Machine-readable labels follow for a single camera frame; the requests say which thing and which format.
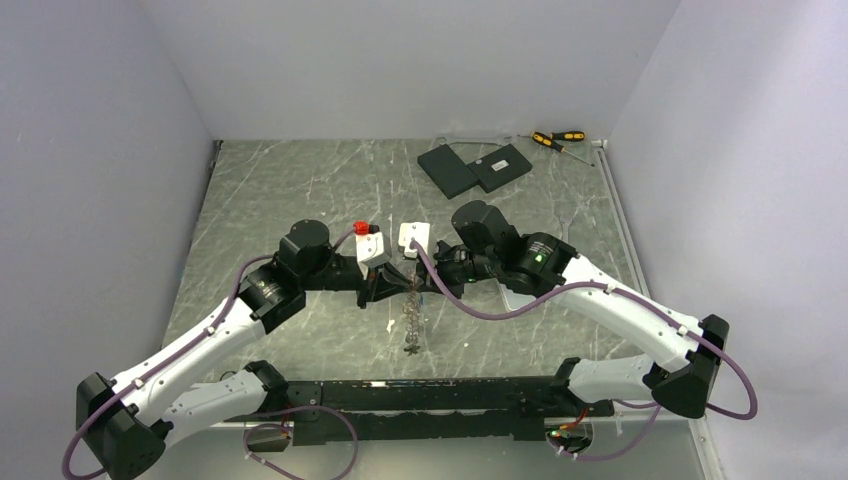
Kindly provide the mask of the metal keyring with keys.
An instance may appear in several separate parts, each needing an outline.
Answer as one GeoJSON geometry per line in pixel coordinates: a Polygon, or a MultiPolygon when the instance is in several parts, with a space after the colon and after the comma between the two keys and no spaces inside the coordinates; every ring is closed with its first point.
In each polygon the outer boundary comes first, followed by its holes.
{"type": "Polygon", "coordinates": [[[402,313],[405,319],[405,346],[403,351],[409,355],[419,353],[420,336],[423,330],[420,319],[421,311],[421,293],[419,287],[421,282],[414,268],[410,269],[407,276],[409,285],[406,290],[405,300],[402,306],[402,313]]]}

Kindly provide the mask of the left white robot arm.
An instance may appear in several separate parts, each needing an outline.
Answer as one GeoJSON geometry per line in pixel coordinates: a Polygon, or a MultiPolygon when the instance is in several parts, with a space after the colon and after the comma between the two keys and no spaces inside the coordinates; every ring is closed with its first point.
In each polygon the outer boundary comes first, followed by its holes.
{"type": "Polygon", "coordinates": [[[184,438],[243,415],[272,420],[289,406],[289,386],[266,361],[201,384],[234,351],[261,340],[300,312],[309,291],[351,291],[359,307],[407,293],[413,281],[391,262],[390,245],[367,222],[347,232],[352,256],[339,253],[327,226],[295,223],[272,254],[243,264],[226,298],[194,327],[136,366],[94,373],[76,391],[72,446],[85,445],[113,479],[134,479],[184,438]]]}

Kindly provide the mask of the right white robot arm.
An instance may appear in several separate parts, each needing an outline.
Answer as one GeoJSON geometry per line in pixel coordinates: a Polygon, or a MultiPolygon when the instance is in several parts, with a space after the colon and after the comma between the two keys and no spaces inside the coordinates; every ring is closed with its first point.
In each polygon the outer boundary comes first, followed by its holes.
{"type": "Polygon", "coordinates": [[[435,241],[424,222],[404,223],[399,231],[403,255],[420,262],[428,284],[467,314],[489,321],[523,315],[554,302],[584,315],[639,349],[632,357],[563,361],[554,376],[551,401],[574,415],[607,400],[652,400],[679,416],[698,419],[723,363],[720,353],[728,323],[676,312],[615,280],[565,241],[544,232],[521,234],[502,212],[471,201],[452,217],[461,242],[435,241]],[[486,314],[459,299],[470,283],[493,279],[532,297],[514,311],[486,314]]]}

